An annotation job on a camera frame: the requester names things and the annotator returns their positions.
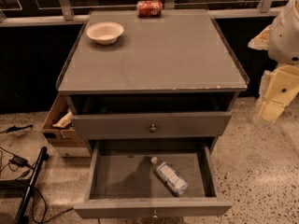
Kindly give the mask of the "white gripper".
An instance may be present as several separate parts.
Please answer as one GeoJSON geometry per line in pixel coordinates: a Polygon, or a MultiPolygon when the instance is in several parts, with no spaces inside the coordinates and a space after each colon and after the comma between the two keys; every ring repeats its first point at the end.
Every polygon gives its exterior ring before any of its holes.
{"type": "MultiPolygon", "coordinates": [[[[268,50],[270,26],[265,27],[250,40],[250,49],[268,50]]],[[[262,95],[262,105],[258,116],[266,121],[276,121],[285,108],[299,93],[299,67],[283,64],[270,72],[269,82],[262,95]]]]}

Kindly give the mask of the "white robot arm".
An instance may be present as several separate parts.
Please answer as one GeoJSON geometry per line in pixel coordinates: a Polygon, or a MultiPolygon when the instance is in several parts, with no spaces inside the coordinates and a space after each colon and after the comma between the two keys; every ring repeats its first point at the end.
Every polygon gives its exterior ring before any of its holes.
{"type": "Polygon", "coordinates": [[[299,92],[299,0],[290,0],[248,47],[266,50],[278,63],[273,72],[263,75],[258,111],[260,119],[275,122],[299,92]]]}

